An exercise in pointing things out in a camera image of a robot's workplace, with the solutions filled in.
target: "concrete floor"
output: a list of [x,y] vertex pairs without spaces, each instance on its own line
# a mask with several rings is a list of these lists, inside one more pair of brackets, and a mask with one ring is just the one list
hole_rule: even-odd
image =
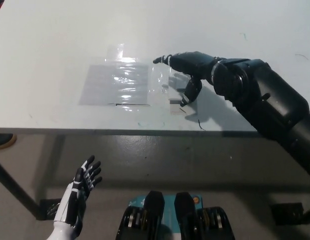
[[[149,190],[201,194],[225,209],[237,240],[306,240],[310,225],[277,227],[269,205],[310,208],[310,177],[276,143],[259,138],[19,135],[0,163],[37,201],[61,198],[76,169],[94,154],[103,182],[92,192],[80,240],[115,239],[130,199]],[[36,221],[0,185],[0,240],[46,239],[52,221]]]

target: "table leg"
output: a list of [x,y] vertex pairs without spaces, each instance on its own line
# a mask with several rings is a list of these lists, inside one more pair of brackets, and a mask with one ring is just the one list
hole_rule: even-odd
[[0,183],[37,219],[52,220],[61,199],[43,199],[37,204],[0,165]]

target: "clear plastic wrap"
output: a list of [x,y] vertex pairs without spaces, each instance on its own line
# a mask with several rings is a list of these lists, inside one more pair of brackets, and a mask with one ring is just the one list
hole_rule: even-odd
[[79,100],[80,105],[149,106],[167,101],[168,68],[150,59],[123,57],[124,45],[109,49],[106,58],[92,60]]

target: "robotic arm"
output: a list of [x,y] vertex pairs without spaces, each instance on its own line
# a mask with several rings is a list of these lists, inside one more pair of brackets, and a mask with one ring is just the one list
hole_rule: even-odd
[[95,178],[101,172],[101,162],[90,166],[94,159],[92,155],[85,161],[68,184],[55,215],[54,230],[47,240],[74,240],[80,235],[86,200],[93,188],[102,181],[101,176]]
[[195,101],[201,80],[232,102],[264,137],[277,141],[310,175],[308,102],[260,59],[212,57],[201,52],[162,56],[153,61],[190,75],[180,105]]

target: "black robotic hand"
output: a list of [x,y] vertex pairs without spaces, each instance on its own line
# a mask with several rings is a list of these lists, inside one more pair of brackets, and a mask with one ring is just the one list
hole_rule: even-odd
[[183,107],[196,100],[201,89],[201,80],[207,80],[214,86],[218,95],[224,96],[227,100],[233,100],[241,93],[242,81],[229,70],[229,66],[235,63],[247,61],[249,59],[235,58],[225,59],[213,57],[199,51],[184,52],[174,55],[161,56],[153,63],[163,63],[173,70],[191,76],[188,82],[180,105]]

